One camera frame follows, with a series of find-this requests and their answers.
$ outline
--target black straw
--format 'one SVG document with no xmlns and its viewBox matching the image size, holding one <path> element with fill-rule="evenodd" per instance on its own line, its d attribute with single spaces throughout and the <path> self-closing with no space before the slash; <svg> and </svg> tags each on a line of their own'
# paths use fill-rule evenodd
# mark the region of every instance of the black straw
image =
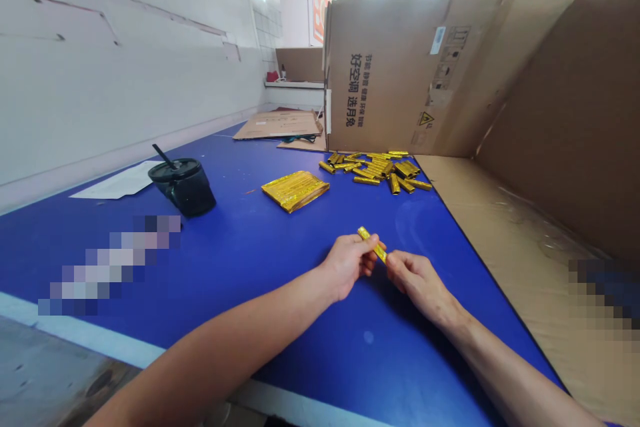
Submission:
<svg viewBox="0 0 640 427">
<path fill-rule="evenodd" d="M 167 162 L 167 164 L 169 165 L 169 167 L 171 167 L 172 170 L 178 170 L 178 167 L 173 165 L 173 162 L 169 160 L 169 157 L 167 157 L 162 150 L 160 150 L 160 147 L 158 147 L 155 143 L 152 146 L 153 148 L 155 148 L 155 151 L 158 153 L 158 155 L 162 157 L 162 160 Z"/>
</svg>

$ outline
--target black cup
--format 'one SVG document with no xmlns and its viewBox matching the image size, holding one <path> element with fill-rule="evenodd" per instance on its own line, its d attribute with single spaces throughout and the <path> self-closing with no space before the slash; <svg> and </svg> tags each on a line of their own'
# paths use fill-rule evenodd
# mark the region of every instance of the black cup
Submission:
<svg viewBox="0 0 640 427">
<path fill-rule="evenodd" d="M 173 170 L 167 162 L 149 170 L 149 178 L 185 217 L 196 217 L 215 207 L 207 174 L 196 159 L 176 159 Z"/>
</svg>

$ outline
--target pixelated blur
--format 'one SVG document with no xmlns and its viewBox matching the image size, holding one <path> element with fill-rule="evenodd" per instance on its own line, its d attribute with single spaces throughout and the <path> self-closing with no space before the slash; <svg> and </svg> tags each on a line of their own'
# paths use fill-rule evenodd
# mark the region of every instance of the pixelated blur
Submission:
<svg viewBox="0 0 640 427">
<path fill-rule="evenodd" d="M 109 248 L 87 248 L 84 265 L 62 266 L 49 298 L 38 300 L 38 314 L 97 315 L 97 300 L 119 298 L 121 284 L 144 280 L 157 250 L 180 248 L 180 231 L 180 216 L 135 216 L 133 232 L 110 232 Z"/>
<path fill-rule="evenodd" d="M 640 270 L 637 262 L 570 260 L 569 288 L 577 300 L 578 310 L 574 317 L 602 318 L 604 329 L 640 340 Z M 607 318 L 619 320 L 617 328 L 608 328 Z"/>
</svg>

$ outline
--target hand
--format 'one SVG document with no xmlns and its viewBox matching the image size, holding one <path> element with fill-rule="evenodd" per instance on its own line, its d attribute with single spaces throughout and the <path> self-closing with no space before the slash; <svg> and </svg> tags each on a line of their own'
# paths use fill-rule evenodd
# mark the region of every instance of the hand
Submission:
<svg viewBox="0 0 640 427">
<path fill-rule="evenodd" d="M 387 277 L 439 327 L 450 325 L 464 310 L 426 257 L 394 250 L 387 255 Z"/>
<path fill-rule="evenodd" d="M 371 277 L 377 259 L 373 248 L 377 244 L 384 250 L 387 249 L 376 234 L 366 240 L 362 240 L 357 234 L 336 239 L 329 255 L 319 268 L 331 276 L 337 300 L 344 300 L 361 276 Z"/>
</svg>

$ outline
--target white paper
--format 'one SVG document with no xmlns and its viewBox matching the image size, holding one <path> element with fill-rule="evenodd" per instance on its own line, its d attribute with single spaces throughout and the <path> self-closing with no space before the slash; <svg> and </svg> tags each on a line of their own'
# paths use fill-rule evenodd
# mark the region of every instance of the white paper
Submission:
<svg viewBox="0 0 640 427">
<path fill-rule="evenodd" d="M 147 175 L 150 168 L 159 165 L 162 161 L 147 160 L 135 167 L 122 171 L 113 177 L 96 183 L 83 191 L 70 195 L 71 198 L 93 198 L 116 200 L 125 195 L 138 193 L 151 183 Z"/>
<path fill-rule="evenodd" d="M 435 31 L 435 37 L 433 38 L 433 43 L 431 44 L 431 54 L 437 55 L 440 52 L 440 45 L 442 45 L 442 40 L 445 38 L 445 30 L 446 27 L 438 27 Z"/>
</svg>

